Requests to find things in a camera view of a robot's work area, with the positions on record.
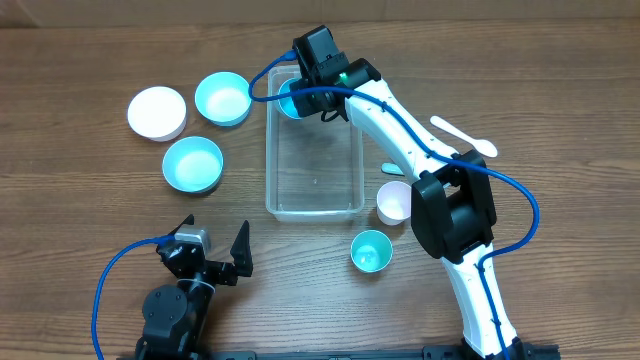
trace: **white plastic spoon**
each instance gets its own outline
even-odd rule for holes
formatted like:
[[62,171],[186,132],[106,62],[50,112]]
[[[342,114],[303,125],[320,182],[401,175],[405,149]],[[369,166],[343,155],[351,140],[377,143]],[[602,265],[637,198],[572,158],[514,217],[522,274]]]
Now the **white plastic spoon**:
[[445,119],[439,116],[431,117],[431,125],[440,128],[448,132],[449,134],[458,137],[473,146],[479,153],[488,157],[496,157],[498,156],[498,149],[491,143],[489,140],[485,139],[474,139],[471,136],[463,133],[457,127],[449,124]]

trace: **black bracket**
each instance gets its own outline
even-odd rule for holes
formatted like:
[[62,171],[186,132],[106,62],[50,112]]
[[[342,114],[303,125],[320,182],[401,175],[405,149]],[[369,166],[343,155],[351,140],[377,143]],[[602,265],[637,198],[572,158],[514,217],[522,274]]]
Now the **black bracket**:
[[[471,150],[456,160],[486,167]],[[443,185],[459,187],[446,196]],[[493,240],[497,221],[489,177],[466,168],[447,165],[434,174],[423,172],[411,190],[411,227],[420,245],[432,257],[459,264],[462,257]]]

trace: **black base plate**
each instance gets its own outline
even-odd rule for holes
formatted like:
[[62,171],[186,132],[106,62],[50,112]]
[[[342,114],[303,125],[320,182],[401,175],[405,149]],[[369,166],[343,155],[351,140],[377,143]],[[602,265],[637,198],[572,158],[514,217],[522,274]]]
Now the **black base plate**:
[[[557,345],[534,346],[519,343],[511,346],[509,353],[513,360],[560,360]],[[254,352],[219,352],[209,355],[209,360],[473,360],[480,359],[470,354],[462,346],[426,346],[422,350],[380,350],[380,351],[332,351],[296,352],[284,354],[256,354]],[[491,360],[504,359],[502,354]]]

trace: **plastic cup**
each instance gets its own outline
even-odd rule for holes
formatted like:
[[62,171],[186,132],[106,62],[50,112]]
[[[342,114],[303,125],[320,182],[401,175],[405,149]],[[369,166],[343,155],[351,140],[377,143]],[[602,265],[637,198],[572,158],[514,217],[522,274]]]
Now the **plastic cup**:
[[191,136],[177,141],[167,150],[162,160],[162,173],[173,188],[201,193],[216,186],[223,165],[218,145],[209,139]]
[[363,231],[351,243],[351,261],[365,273],[377,272],[391,262],[393,246],[389,237],[377,230]]
[[398,225],[411,216],[411,186],[402,181],[382,185],[376,201],[378,218],[387,225]]
[[[291,91],[291,84],[298,81],[300,79],[289,79],[285,81],[282,85],[280,85],[280,90],[278,90],[278,95],[288,93]],[[302,118],[298,115],[298,110],[296,110],[296,106],[293,104],[293,99],[291,97],[286,97],[278,100],[277,109],[284,116],[289,117],[295,120],[301,120]]]
[[133,97],[127,121],[138,135],[153,141],[168,141],[187,125],[187,104],[175,90],[154,86]]
[[214,73],[200,82],[195,101],[200,114],[212,123],[234,126],[249,115],[249,83],[236,73]]

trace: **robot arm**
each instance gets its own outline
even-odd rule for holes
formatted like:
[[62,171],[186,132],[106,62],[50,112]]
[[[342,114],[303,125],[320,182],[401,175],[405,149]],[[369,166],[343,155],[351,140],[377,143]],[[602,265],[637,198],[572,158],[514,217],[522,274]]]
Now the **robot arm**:
[[[350,88],[384,101],[438,154],[485,166],[476,151],[464,155],[431,135],[391,93],[379,72],[366,60],[349,63],[339,52],[329,30],[321,26],[294,40],[302,79],[292,90],[313,86]],[[428,156],[398,121],[380,106],[357,96],[316,93],[293,97],[301,116],[337,111],[345,120],[366,132],[402,169],[412,185],[411,226],[423,248],[442,262],[451,279],[462,318],[464,338],[478,355],[486,358],[502,352],[489,303],[476,268],[480,258],[493,250],[491,226],[495,207],[486,175],[454,168]],[[444,186],[458,187],[446,196]],[[485,276],[501,321],[507,346],[516,338],[509,323],[493,263],[485,262]]]
[[[355,90],[378,99],[384,99],[409,123],[422,139],[429,141],[429,147],[432,150],[440,154],[457,154],[454,148],[431,135],[400,105],[384,80],[371,80]],[[385,149],[411,183],[419,181],[421,179],[420,174],[425,171],[433,174],[447,166],[443,162],[429,158],[411,139],[404,128],[398,124],[396,119],[380,107],[372,105],[364,99],[352,96],[345,100],[345,109],[347,118],[351,123],[369,134],[378,145]],[[496,355],[502,351],[478,269],[475,267],[480,258],[491,251],[493,251],[493,245],[485,246],[480,244],[463,255],[462,261],[458,264],[447,260],[445,257],[441,258],[451,279],[453,290],[462,312],[465,341],[483,358],[491,354]],[[485,264],[485,275],[495,299],[501,321],[502,334],[507,339],[506,341],[510,341],[516,337],[516,331],[507,319],[502,305],[493,271],[493,262],[490,259]]]

